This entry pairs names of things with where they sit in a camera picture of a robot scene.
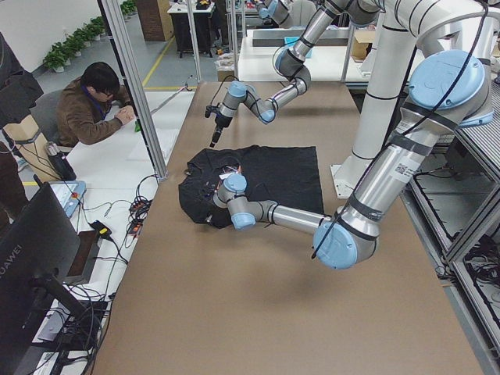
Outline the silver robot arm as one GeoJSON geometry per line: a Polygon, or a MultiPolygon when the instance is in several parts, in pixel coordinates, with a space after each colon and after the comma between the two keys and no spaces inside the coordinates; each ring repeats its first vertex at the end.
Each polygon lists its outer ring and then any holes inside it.
{"type": "Polygon", "coordinates": [[[351,155],[334,173],[346,203],[333,218],[267,200],[251,202],[247,180],[225,174],[213,201],[227,209],[238,230],[257,222],[310,232],[314,256],[347,269],[377,249],[380,223],[438,139],[461,125],[492,120],[490,63],[463,50],[426,57],[410,77],[378,52],[351,155]]]}
{"type": "Polygon", "coordinates": [[[227,88],[223,101],[218,105],[208,105],[205,117],[215,115],[215,129],[210,146],[214,147],[223,132],[229,127],[238,106],[243,104],[264,124],[275,120],[278,110],[307,92],[311,84],[311,74],[305,66],[306,55],[316,45],[336,16],[348,14],[356,26],[366,26],[375,20],[381,6],[376,1],[325,1],[308,22],[298,40],[284,49],[274,63],[275,70],[289,85],[281,88],[273,96],[262,99],[256,89],[244,82],[234,80],[227,88]]]}

